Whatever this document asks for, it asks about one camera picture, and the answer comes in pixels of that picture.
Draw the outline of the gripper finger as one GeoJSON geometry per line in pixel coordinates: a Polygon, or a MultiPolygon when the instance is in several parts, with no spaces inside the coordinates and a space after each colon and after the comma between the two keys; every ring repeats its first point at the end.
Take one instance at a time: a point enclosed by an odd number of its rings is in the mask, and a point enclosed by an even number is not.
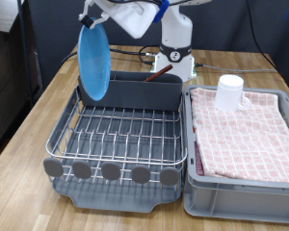
{"type": "Polygon", "coordinates": [[[94,27],[98,24],[101,24],[105,21],[107,21],[107,14],[106,13],[102,13],[101,16],[99,18],[91,18],[92,20],[92,25],[90,26],[90,29],[94,29],[94,27]]]}
{"type": "Polygon", "coordinates": [[[93,25],[93,20],[88,16],[89,8],[92,3],[85,3],[84,10],[79,14],[78,20],[87,28],[91,28],[93,25]]]}

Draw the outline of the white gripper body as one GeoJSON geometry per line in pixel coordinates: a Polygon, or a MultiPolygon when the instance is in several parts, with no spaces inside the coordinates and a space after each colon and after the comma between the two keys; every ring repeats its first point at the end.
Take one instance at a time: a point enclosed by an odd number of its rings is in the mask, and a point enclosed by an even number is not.
{"type": "Polygon", "coordinates": [[[94,0],[94,3],[134,39],[145,34],[159,11],[157,5],[144,1],[94,0]]]}

